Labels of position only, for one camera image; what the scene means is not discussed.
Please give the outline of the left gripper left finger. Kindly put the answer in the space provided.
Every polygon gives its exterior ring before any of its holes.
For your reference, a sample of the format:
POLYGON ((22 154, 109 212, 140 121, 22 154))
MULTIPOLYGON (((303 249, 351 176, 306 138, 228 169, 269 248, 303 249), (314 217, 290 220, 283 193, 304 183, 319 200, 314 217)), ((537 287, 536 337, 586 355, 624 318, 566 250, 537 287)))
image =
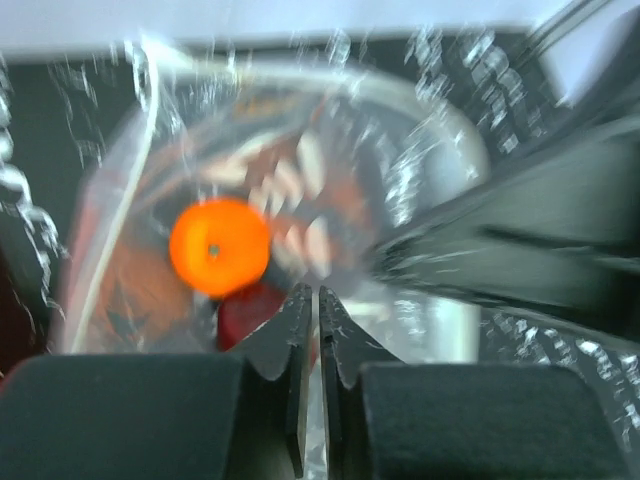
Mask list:
POLYGON ((298 479, 312 291, 226 353, 47 355, 1 387, 5 479, 298 479))

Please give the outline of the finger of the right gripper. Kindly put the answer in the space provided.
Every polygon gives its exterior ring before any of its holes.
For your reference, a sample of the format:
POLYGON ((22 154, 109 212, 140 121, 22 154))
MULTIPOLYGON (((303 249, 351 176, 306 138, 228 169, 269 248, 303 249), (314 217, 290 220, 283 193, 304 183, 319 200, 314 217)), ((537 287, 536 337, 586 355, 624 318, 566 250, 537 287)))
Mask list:
POLYGON ((549 134, 376 244, 378 280, 578 310, 638 294, 638 11, 616 26, 598 78, 549 134))

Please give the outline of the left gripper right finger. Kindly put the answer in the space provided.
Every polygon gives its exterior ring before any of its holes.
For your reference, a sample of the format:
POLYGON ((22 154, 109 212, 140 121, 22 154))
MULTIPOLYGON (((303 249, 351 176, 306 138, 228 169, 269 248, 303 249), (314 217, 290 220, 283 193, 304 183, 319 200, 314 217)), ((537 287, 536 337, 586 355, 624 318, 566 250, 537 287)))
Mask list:
POLYGON ((407 364, 319 292, 332 479, 631 479, 594 389, 574 371, 407 364))

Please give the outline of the red watermelon slice toy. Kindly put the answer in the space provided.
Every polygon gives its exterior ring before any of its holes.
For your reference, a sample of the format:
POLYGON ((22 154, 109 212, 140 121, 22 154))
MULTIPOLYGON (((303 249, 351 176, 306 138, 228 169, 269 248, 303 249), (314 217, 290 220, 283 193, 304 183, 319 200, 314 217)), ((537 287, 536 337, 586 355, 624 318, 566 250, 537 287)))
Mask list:
POLYGON ((227 351, 269 321, 287 298, 287 292, 267 283, 255 283, 229 295, 217 310, 217 347, 227 351))

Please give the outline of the clear zip top bag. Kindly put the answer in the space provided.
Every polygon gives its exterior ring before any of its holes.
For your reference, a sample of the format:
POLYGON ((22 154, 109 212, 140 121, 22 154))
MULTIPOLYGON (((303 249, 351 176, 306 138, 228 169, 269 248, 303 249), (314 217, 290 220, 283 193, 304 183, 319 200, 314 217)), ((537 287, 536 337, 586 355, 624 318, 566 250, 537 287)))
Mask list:
POLYGON ((231 197, 271 231, 252 284, 333 290, 405 361, 478 359, 477 307, 384 285, 364 262, 388 230, 488 176, 477 127, 443 94, 337 55, 196 56, 145 38, 131 56, 144 91, 84 184, 57 351, 218 349, 234 292, 189 287, 169 236, 189 206, 231 197))

